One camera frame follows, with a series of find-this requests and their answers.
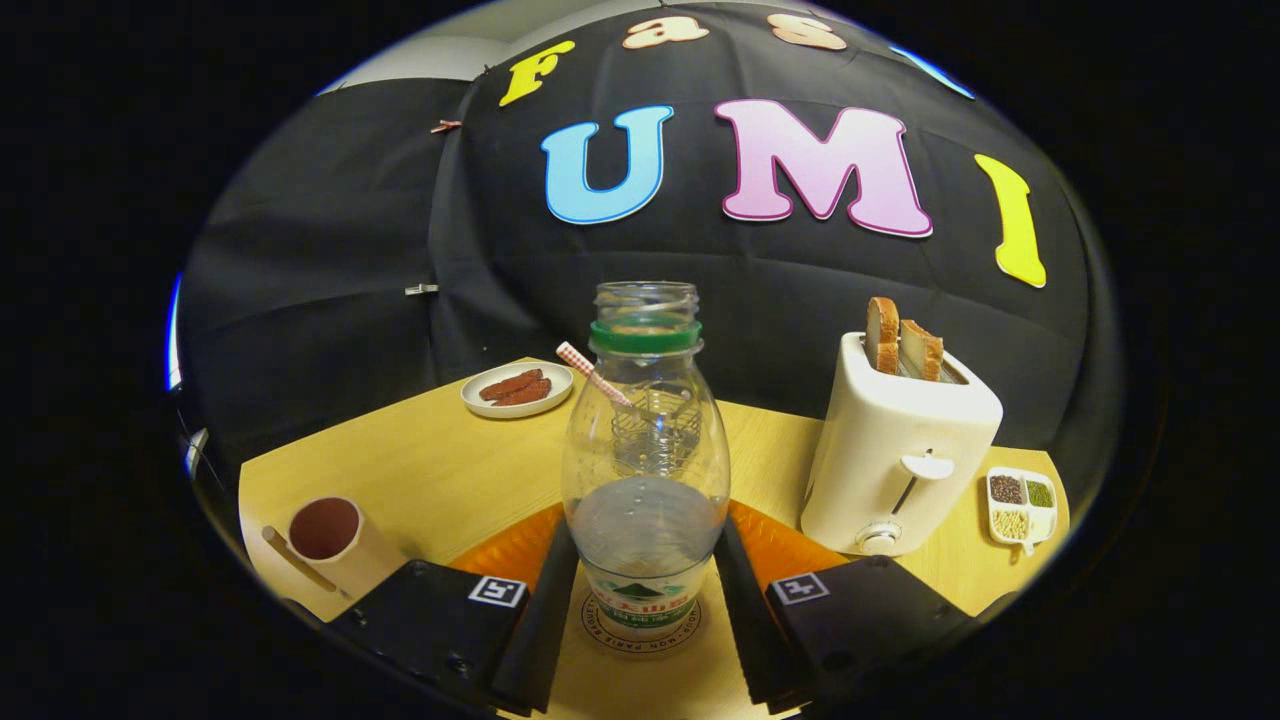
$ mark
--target coaster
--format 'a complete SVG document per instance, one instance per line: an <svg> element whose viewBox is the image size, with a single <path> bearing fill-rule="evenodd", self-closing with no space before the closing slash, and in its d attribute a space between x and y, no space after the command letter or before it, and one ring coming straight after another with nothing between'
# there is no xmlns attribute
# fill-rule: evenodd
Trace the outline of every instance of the coaster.
<svg viewBox="0 0 1280 720"><path fill-rule="evenodd" d="M600 612L599 603L591 593L588 593L582 602L581 620L586 634L609 650L635 657L662 657L694 637L694 633L703 624L703 603L700 598L695 600L689 615L685 615L680 624L666 635L643 641L618 635L612 629L613 621Z"/></svg>

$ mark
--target toaster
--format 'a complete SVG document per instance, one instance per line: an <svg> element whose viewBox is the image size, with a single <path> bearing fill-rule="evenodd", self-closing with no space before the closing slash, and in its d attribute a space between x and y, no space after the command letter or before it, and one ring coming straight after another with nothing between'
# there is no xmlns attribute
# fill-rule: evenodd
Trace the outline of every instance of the toaster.
<svg viewBox="0 0 1280 720"><path fill-rule="evenodd" d="M940 380L872 366L865 333L846 333L800 532L844 553L897 556L920 547L991 448L1004 406L943 352Z"/></svg>

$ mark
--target paper cup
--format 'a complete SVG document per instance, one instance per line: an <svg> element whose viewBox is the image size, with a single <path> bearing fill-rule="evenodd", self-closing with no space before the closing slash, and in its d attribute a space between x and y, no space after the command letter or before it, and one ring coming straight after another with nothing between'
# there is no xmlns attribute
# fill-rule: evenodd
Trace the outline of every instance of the paper cup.
<svg viewBox="0 0 1280 720"><path fill-rule="evenodd" d="M353 600L408 562L346 497L320 497L294 512L289 548Z"/></svg>

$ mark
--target letter m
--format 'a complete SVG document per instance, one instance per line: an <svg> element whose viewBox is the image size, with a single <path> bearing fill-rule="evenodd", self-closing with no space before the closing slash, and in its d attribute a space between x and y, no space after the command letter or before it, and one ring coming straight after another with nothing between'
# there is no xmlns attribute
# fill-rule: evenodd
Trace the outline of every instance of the letter m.
<svg viewBox="0 0 1280 720"><path fill-rule="evenodd" d="M781 220L791 215L791 199L778 192L777 163L818 219L835 213L849 176L856 172L858 197L849 204L854 223L905 237L933 232L906 163L902 120L845 108L827 140L818 140L773 100L731 100L717 105L716 114L733 124L737 138L737 191L723 202L728 217Z"/></svg>

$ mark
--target plate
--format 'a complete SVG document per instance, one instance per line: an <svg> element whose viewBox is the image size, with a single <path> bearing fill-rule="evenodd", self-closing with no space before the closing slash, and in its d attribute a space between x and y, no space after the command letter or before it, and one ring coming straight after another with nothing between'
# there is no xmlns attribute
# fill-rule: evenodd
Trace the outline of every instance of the plate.
<svg viewBox="0 0 1280 720"><path fill-rule="evenodd" d="M532 402L525 402L524 405L506 405L500 407L495 407L488 400L480 400L481 389L507 378L513 378L521 373L527 373L535 368L543 372L544 378L550 378L552 380L552 391L547 393L547 397ZM485 418L527 418L529 415L545 413L561 402L564 402L564 398L568 397L572 388L573 372L564 365L557 365L556 363L512 363L509 365L485 370L467 380L467 384L462 386L462 402L466 402L467 407L472 413Z"/></svg>
<svg viewBox="0 0 1280 720"><path fill-rule="evenodd" d="M996 475L1007 475L1018 480L1018 486L1021 489L1023 502L1009 503L996 500L991 492L991 479ZM1032 505L1027 483L1042 483L1047 486L1052 505L1048 507L1037 507ZM996 529L996 512L1002 510L1018 512L1027 519L1027 536L1024 538L1009 538ZM987 470L987 523L991 529L991 537L996 542L1020 544L1023 546L1023 550L1027 551L1027 555L1032 555L1036 544L1053 537L1053 530L1057 529L1057 491L1053 488L1053 480L1041 473L1033 473L1020 468L992 468Z"/></svg>

